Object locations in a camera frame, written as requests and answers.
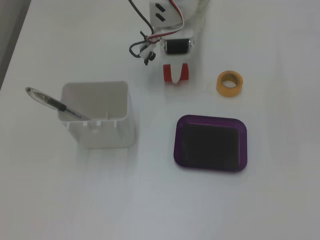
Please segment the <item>white gripper body with motor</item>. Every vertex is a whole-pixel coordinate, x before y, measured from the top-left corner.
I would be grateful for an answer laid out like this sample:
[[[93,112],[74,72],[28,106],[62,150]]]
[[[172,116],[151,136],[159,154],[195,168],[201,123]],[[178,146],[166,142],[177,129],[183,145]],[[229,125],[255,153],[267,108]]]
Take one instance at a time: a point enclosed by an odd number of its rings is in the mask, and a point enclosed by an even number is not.
[[[193,33],[168,35],[160,39],[161,62],[163,64],[184,64],[192,61],[195,50]]]

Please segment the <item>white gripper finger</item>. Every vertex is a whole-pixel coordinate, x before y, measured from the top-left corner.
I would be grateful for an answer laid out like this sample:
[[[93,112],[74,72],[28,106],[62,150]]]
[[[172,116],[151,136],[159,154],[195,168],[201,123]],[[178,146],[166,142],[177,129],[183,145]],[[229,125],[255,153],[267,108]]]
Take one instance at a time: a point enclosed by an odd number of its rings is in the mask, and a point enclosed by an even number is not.
[[[183,64],[171,64],[171,80],[173,84],[177,84],[181,78]]]

